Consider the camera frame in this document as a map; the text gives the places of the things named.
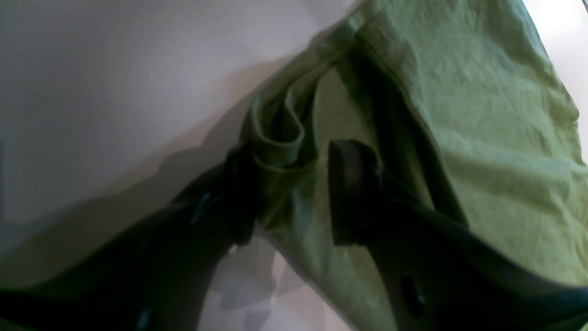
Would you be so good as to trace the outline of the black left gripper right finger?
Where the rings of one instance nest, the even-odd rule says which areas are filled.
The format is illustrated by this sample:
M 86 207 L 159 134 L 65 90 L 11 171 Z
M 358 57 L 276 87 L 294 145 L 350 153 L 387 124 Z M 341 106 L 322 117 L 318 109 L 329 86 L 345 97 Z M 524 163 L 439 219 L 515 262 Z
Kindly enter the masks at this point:
M 332 237 L 363 246 L 400 331 L 579 331 L 586 287 L 515 264 L 384 171 L 355 140 L 328 149 Z

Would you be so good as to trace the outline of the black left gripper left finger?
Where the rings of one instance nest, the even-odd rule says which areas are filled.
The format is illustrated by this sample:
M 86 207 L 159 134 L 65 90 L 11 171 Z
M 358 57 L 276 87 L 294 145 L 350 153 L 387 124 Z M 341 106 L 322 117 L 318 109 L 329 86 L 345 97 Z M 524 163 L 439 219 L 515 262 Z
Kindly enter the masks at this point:
M 1 318 L 34 331 L 192 331 L 215 269 L 247 245 L 258 209 L 252 143 L 71 270 L 1 291 Z

